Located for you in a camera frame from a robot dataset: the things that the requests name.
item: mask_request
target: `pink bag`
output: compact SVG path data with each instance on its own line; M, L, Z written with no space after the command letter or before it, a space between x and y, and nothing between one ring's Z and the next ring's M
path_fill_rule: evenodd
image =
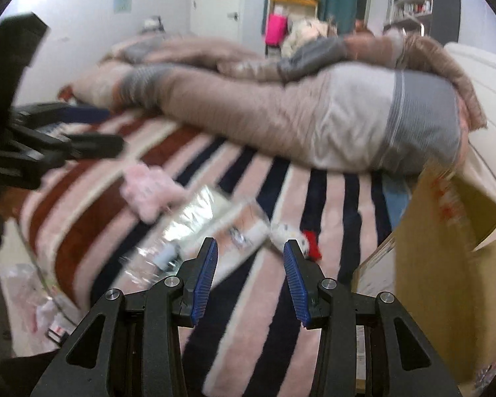
M265 44L278 46L287 34L287 17L271 14L268 16L267 34Z

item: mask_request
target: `striped blanket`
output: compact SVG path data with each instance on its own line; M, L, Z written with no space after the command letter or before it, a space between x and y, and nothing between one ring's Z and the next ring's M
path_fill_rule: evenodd
M139 221L119 193L123 169L137 160L161 165L190 191L217 185L233 199L257 199L273 222L314 231L323 272L344 285L408 202L405 184L382 173L300 167L138 111L80 129L119 133L128 146L117 160L69 162L48 173L18 218L54 296L77 319L158 225ZM307 396L319 339L319 330L300 327L281 256L264 245L214 287L199 325L180 329L188 388L206 396Z

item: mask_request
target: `stuffed animal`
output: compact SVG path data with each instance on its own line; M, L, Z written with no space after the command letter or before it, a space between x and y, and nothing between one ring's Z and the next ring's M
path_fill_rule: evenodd
M161 167L140 162L124 171L121 195L143 222L153 224L161 211L183 202L187 191Z

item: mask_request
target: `pink item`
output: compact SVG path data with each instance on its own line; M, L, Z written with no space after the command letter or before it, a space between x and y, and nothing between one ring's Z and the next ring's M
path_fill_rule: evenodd
M184 201L186 191L161 167L140 162L124 171L121 195L143 222L153 224L162 210Z
M271 14L268 16L265 44L278 46L287 34L287 17Z

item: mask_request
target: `triangular cutout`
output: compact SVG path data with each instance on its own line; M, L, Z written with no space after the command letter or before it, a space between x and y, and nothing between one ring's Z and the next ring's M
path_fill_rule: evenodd
M66 358L69 364L84 367L85 369L95 367L101 335L103 334L104 319L104 315L99 315L94 319L90 327L84 332L82 339L75 344L75 347Z
M403 369L411 371L430 367L430 358L419 345L414 335L408 329L404 321L400 318L393 320L395 332L397 333L397 342L399 343L399 352L401 355L401 364Z

